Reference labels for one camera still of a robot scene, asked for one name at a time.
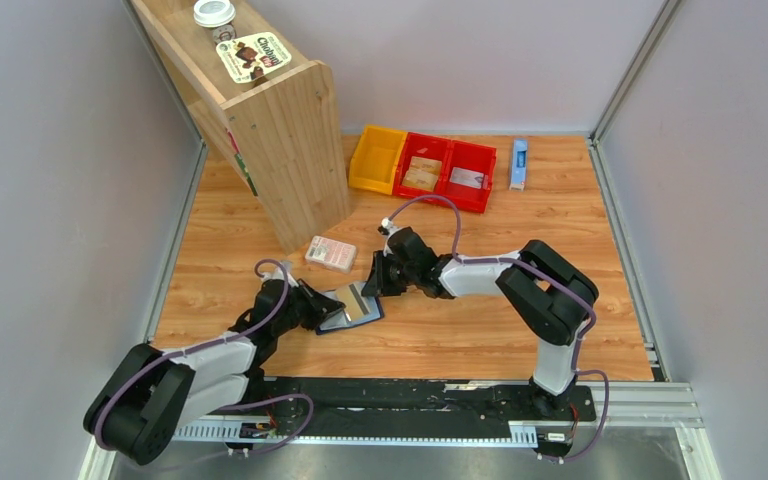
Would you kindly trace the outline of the navy blue card holder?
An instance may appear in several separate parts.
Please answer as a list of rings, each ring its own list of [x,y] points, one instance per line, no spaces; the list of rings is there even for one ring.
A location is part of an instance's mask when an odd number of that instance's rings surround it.
[[[355,281],[324,293],[326,297],[342,302],[345,308],[323,321],[315,329],[317,335],[364,326],[385,316],[377,297],[362,295],[365,284],[365,281]]]

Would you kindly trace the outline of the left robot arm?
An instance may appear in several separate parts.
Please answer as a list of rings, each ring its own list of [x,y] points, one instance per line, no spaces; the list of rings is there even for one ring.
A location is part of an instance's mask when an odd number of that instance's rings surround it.
[[[103,448],[147,465],[180,426],[223,407],[259,411],[266,399],[261,366],[280,336],[314,330],[344,310],[303,280],[269,279],[253,306],[214,340],[180,350],[132,347],[91,403],[83,428]]]

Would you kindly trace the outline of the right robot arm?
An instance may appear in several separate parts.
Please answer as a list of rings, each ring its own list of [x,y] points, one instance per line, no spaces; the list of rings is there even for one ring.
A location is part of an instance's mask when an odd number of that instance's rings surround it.
[[[594,318],[592,280],[539,240],[497,256],[436,254],[410,227],[384,221],[385,246],[373,254],[366,297],[400,296],[414,287],[434,299],[500,296],[538,339],[533,410],[552,419],[571,402],[580,343]]]

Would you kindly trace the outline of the gold credit card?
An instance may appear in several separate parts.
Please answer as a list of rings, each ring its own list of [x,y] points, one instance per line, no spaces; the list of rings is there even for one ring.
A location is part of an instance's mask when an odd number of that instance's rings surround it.
[[[382,317],[378,300],[361,295],[364,284],[365,282],[356,281],[339,287],[334,292],[336,299],[345,306],[345,323],[349,326],[359,326]]]

